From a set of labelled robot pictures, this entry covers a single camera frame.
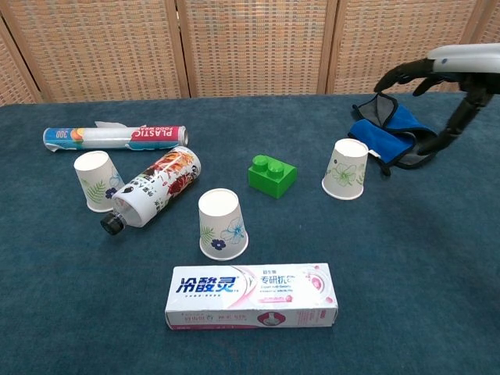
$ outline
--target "black bottle cap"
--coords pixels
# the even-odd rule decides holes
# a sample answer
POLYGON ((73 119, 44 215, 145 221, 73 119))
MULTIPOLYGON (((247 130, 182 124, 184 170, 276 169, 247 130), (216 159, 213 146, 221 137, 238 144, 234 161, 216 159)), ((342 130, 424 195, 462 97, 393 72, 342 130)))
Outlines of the black bottle cap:
POLYGON ((125 227, 122 220, 112 212, 106 214, 101 219, 101 225, 112 236, 119 233, 125 227))

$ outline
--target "woven wicker screen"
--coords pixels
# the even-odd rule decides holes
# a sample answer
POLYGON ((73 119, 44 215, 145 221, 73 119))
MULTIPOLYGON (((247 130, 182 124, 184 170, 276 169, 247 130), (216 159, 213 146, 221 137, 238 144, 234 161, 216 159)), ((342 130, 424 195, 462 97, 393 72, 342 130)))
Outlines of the woven wicker screen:
POLYGON ((488 20, 479 43, 499 43, 500 42, 500 4, 497 3, 493 14, 488 20))
POLYGON ((178 1, 191 96, 324 94, 336 4, 178 1))
POLYGON ((48 101, 189 96, 174 0, 2 0, 48 101))
MULTIPOLYGON (((475 0, 339 0, 327 93, 373 93, 398 64, 460 43, 475 5, 475 0)), ((420 81, 387 92, 413 91, 420 81)))
POLYGON ((0 18, 0 105, 39 101, 37 87, 0 18))

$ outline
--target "white paper cup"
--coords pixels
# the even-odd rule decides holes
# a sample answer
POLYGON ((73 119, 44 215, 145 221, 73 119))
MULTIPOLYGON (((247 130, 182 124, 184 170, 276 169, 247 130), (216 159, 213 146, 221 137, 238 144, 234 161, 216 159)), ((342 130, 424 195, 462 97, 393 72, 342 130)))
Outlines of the white paper cup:
POLYGON ((198 200, 200 249, 210 259, 231 260, 248 246, 238 196, 231 190, 212 189, 198 200))
POLYGON ((73 166, 87 199, 87 207, 97 213, 111 211, 111 197, 124 183, 107 152, 86 152, 75 160, 73 166))
POLYGON ((327 171, 321 182, 325 192, 337 199, 356 199, 363 193, 368 147, 356 139, 335 142, 327 171))

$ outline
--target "brand logo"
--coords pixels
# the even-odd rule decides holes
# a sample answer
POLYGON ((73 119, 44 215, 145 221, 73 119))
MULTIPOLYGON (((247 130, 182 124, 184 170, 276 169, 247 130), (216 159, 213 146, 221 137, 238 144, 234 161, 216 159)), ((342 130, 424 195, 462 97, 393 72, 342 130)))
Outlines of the brand logo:
POLYGON ((236 277, 182 277, 176 293, 233 292, 236 277))

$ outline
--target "block stud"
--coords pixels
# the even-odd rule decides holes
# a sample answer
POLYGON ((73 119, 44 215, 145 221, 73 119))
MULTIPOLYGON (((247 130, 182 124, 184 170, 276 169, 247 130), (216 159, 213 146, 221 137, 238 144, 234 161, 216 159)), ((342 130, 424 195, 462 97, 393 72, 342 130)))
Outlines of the block stud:
POLYGON ((282 162, 272 161, 267 166, 267 175, 271 178, 282 178, 284 173, 284 165, 282 162))
POLYGON ((265 172, 267 170, 267 157, 264 155, 257 155, 253 158, 252 164, 255 172, 265 172))

